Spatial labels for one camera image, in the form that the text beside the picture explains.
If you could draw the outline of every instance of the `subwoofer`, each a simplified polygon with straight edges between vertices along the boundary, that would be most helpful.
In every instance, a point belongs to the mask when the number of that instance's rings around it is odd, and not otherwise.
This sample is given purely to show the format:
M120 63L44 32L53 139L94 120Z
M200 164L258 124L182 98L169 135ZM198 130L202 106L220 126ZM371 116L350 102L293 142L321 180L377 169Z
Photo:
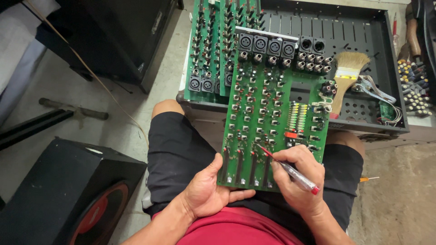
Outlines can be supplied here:
M55 139L0 213L0 244L107 244L147 165Z

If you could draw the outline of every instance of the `screwdriver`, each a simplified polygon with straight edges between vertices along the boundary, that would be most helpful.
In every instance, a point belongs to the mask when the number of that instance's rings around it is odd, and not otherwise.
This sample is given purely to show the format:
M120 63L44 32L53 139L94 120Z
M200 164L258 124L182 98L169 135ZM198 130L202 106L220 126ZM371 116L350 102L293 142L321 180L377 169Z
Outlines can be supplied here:
M365 182L365 181L368 181L368 180L378 179L378 178L380 178L380 177L372 177L372 178L362 177L362 178L360 178L360 182Z
M271 152L269 152L267 149L265 149L264 147L262 147L259 144L256 144L256 145L258 145L268 156L270 156L272 159L274 159L273 154ZM276 161L282 165L282 167L285 169L285 171L297 181L298 186L302 190L310 191L314 195L318 194L318 192L320 191L320 188L317 185L315 185L315 183L313 183L312 181L307 179L304 175L302 175L295 168L290 166L287 162L278 161L276 159L274 159L274 161Z

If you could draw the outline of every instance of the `man's hand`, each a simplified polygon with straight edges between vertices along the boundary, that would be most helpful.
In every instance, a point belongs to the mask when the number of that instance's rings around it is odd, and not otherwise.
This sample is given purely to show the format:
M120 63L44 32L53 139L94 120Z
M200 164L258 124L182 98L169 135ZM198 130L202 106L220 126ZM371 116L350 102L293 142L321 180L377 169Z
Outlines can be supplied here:
M198 172L179 198L194 219L218 213L227 204L253 197L254 190L235 191L235 188L217 185L217 173L222 166L221 154Z
M323 187L324 166L319 164L313 154L304 145L281 150L273 154L280 161L295 163L298 171L306 178L314 182L320 191L313 195L310 191L304 191L297 183L291 181L289 174L280 163L273 161L271 164L274 180L280 188L285 200L295 208L302 216L316 216L323 211Z

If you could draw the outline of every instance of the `man's right hand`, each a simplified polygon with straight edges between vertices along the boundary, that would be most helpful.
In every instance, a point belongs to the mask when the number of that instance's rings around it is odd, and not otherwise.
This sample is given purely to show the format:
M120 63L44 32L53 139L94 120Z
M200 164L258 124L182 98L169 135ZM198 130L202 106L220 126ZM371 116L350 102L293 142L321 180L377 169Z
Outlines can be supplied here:
M295 208L303 217L321 214L325 207L323 201L324 166L315 160L313 154L304 145L281 150L274 153L273 156L276 160L295 163L298 171L320 188L317 195L302 190L297 183L291 181L289 174L280 163L273 161L271 167L274 180L289 205Z

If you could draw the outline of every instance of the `red pen cap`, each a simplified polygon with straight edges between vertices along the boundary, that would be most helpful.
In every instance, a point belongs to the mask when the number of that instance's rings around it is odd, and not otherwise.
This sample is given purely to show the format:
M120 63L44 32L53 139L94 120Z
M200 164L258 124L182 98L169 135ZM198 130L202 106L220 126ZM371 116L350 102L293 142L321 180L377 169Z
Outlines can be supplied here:
M319 191L320 191L320 189L318 188L318 186L315 186L314 188L312 188L312 190L310 192L312 192L312 194L316 195L316 194L318 194Z

